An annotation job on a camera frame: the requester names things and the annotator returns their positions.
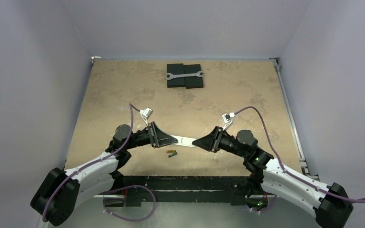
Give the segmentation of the white remote control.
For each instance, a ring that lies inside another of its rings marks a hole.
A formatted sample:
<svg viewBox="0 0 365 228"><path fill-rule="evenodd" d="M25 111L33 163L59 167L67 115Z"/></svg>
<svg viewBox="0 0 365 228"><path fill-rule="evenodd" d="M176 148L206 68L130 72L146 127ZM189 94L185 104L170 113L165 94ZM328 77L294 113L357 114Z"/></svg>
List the white remote control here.
<svg viewBox="0 0 365 228"><path fill-rule="evenodd" d="M174 145L195 148L195 145L193 145L192 143L193 141L196 140L195 138L176 136L176 135L173 135L173 138L177 140L177 142L174 143Z"/></svg>

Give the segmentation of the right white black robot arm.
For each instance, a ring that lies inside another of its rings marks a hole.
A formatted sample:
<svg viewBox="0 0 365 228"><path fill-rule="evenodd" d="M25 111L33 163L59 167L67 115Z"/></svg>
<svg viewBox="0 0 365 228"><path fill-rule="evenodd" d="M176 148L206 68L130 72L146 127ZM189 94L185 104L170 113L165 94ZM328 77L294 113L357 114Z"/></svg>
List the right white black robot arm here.
<svg viewBox="0 0 365 228"><path fill-rule="evenodd" d="M243 165L251 172L245 191L248 195L261 191L279 196L315 217L322 228L343 228L353 211L345 189L337 184L313 180L286 165L258 146L250 130L229 135L221 127L192 144L209 152L224 150L244 159Z"/></svg>

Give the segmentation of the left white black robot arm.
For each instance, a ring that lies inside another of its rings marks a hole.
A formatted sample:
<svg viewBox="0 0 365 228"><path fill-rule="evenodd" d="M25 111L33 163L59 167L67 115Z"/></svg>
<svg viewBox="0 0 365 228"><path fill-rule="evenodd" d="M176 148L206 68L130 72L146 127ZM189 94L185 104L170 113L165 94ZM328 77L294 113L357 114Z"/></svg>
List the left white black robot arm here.
<svg viewBox="0 0 365 228"><path fill-rule="evenodd" d="M119 169L132 157L128 150L145 145L161 148L180 141L160 130L155 122L135 133L129 125L120 125L109 146L98 157L71 169L49 171L30 205L41 215L42 222L59 226L77 206L97 194L126 194L132 188L147 190L139 184L124 184Z"/></svg>

